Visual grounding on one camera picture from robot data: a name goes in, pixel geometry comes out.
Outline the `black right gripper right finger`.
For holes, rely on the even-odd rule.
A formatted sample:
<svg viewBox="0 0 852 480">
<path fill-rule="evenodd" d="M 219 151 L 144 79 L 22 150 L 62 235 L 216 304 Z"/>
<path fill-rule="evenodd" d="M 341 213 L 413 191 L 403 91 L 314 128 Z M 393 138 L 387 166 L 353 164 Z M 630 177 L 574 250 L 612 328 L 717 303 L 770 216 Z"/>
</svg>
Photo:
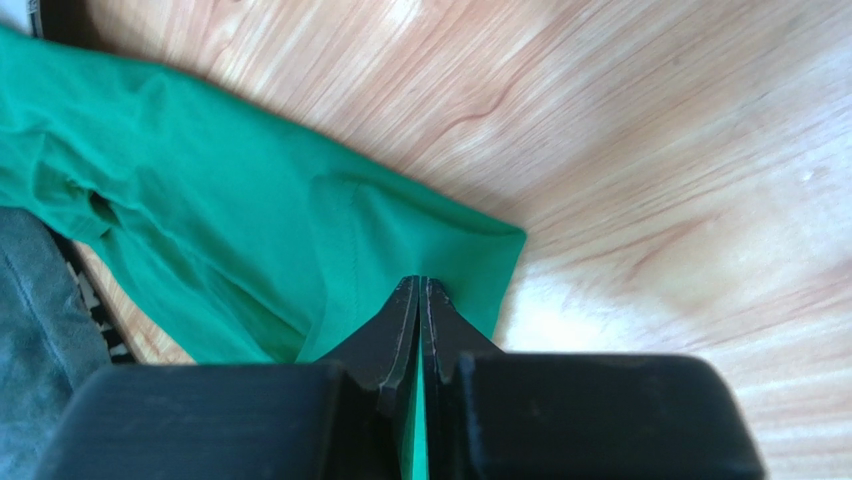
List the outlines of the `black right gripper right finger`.
<svg viewBox="0 0 852 480">
<path fill-rule="evenodd" d="M 461 356 L 502 350 L 455 308 L 444 285 L 421 279 L 420 341 L 428 473 L 431 479 L 465 479 L 469 452 L 464 394 L 452 385 Z"/>
</svg>

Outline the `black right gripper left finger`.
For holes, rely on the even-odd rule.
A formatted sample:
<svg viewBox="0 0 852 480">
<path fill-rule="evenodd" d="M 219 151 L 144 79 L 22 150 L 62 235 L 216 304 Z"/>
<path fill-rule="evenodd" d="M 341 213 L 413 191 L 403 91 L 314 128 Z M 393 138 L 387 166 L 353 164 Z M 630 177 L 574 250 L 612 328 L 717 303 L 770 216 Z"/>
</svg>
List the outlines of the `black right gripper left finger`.
<svg viewBox="0 0 852 480">
<path fill-rule="evenodd" d="M 420 278 L 324 355 L 344 377 L 329 441 L 333 479 L 410 479 L 419 371 Z"/>
</svg>

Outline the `green t-shirt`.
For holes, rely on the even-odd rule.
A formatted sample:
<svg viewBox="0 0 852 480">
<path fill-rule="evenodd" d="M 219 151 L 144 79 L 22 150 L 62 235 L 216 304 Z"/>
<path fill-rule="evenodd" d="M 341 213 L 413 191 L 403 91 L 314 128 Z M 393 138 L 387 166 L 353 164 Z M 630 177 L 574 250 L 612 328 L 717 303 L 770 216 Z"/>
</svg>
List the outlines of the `green t-shirt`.
<svg viewBox="0 0 852 480">
<path fill-rule="evenodd" d="M 490 334 L 526 241 L 194 77 L 9 28 L 1 202 L 90 246 L 206 364 L 317 359 L 410 275 Z"/>
</svg>

